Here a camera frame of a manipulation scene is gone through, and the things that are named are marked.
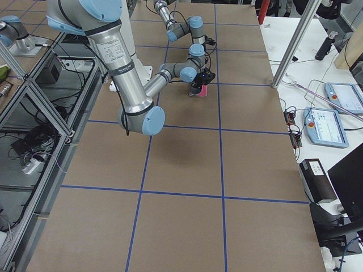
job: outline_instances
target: black box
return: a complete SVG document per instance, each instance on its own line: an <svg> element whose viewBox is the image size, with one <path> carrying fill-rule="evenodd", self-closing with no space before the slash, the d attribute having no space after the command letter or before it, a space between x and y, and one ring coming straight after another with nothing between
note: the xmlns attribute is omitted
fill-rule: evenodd
<svg viewBox="0 0 363 272"><path fill-rule="evenodd" d="M319 159L303 160L299 166L305 192L311 201L329 203L337 199Z"/></svg>

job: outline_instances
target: white desk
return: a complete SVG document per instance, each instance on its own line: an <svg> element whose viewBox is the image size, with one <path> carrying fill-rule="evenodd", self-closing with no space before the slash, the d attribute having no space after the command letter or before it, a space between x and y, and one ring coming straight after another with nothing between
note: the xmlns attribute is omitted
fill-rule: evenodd
<svg viewBox="0 0 363 272"><path fill-rule="evenodd" d="M280 61L286 51L289 41L295 31L295 28L299 22L298 18L274 18L266 17L264 24L261 26L263 39L265 42L266 50L269 55L269 60ZM327 34L320 24L318 19L313 19L305 36L300 43L295 56L298 61L313 60L316 51L321 46ZM322 61L309 61L303 63L290 64L287 73L291 75L300 85L308 86L312 79L321 80L323 82L340 82L340 83L353 83L356 84L353 76L348 70L338 70L332 61L337 57L336 49L332 50ZM275 74L278 65L272 65L272 72ZM310 84L310 90L317 90L317 93L326 97L323 89L323 84L319 82L312 82ZM280 98L286 101L286 106L295 106L297 109L303 109L310 107L306 99L304 99L305 91L298 89L297 87L287 86L283 83L278 87ZM332 108L329 104L316 98L314 104L318 108ZM354 119L351 116L340 115L343 126L345 128L360 128L363 126L363 122ZM302 129L303 127L303 111L298 110L295 118L297 125ZM333 165L335 165L340 159L345 157L353 149L363 142L363 130L346 131L349 147L340 149L333 147L324 147L311 144L305 129L302 137L302 147L300 148L300 156L298 163L308 158L319 158L324 169L328 171ZM329 204L325 204L330 213L337 214L336 205L339 201L335 201ZM363 254L347 256L344 258L346 263L343 265L344 272L362 272L363 269ZM336 264L339 267L339 258L335 258Z"/></svg>

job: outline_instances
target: pink object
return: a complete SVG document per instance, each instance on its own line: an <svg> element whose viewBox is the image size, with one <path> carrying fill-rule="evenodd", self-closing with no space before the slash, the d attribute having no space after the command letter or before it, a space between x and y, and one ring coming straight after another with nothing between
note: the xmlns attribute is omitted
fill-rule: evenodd
<svg viewBox="0 0 363 272"><path fill-rule="evenodd" d="M207 97L207 86L206 85L202 85L202 90L200 93L198 93L197 95L193 95L193 94L189 94L189 96L193 96L193 97Z"/></svg>

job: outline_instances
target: white cable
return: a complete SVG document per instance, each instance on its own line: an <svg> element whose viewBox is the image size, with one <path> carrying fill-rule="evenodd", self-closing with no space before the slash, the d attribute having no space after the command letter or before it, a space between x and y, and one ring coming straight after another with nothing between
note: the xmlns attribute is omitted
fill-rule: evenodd
<svg viewBox="0 0 363 272"><path fill-rule="evenodd" d="M47 152L43 152L43 151L38 151L38 152L34 153L34 154L32 155L32 157L31 157L31 158L33 158L36 154L46 154L46 155L49 155L49 156L54 157L54 160L56 161L56 164L57 164L57 166L58 166L59 170L60 170L60 171L62 171L63 173L67 173L67 172L66 172L66 171L64 171L64 170L62 169L62 167L59 165L57 158L56 158L54 155L52 155L51 153L47 153Z"/></svg>

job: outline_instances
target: red cylinder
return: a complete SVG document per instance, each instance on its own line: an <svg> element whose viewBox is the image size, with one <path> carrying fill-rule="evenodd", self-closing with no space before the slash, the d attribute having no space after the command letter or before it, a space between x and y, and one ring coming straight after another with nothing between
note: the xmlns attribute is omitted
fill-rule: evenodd
<svg viewBox="0 0 363 272"><path fill-rule="evenodd" d="M261 4L261 9L259 12L259 24L263 23L263 20L265 19L268 6L270 5L270 0L263 0Z"/></svg>

